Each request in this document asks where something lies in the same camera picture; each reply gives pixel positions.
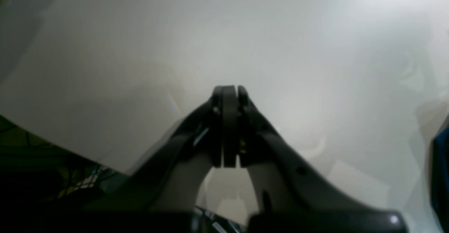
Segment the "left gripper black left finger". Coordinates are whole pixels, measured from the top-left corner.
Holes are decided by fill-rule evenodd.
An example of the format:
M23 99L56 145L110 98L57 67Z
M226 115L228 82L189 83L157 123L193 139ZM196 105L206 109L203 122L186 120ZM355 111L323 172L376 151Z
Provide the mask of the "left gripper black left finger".
M194 212L201 183L212 167L232 166L232 87L213 89L174 133L123 185L88 203L83 214L113 232L203 233Z

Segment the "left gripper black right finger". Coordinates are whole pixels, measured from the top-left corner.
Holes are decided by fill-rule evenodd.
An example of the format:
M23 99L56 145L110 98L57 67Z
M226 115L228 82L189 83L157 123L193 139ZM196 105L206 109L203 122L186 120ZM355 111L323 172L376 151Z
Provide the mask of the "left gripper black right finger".
M249 233L407 233L402 215L349 197L319 174L231 86L231 166L247 169L260 211Z

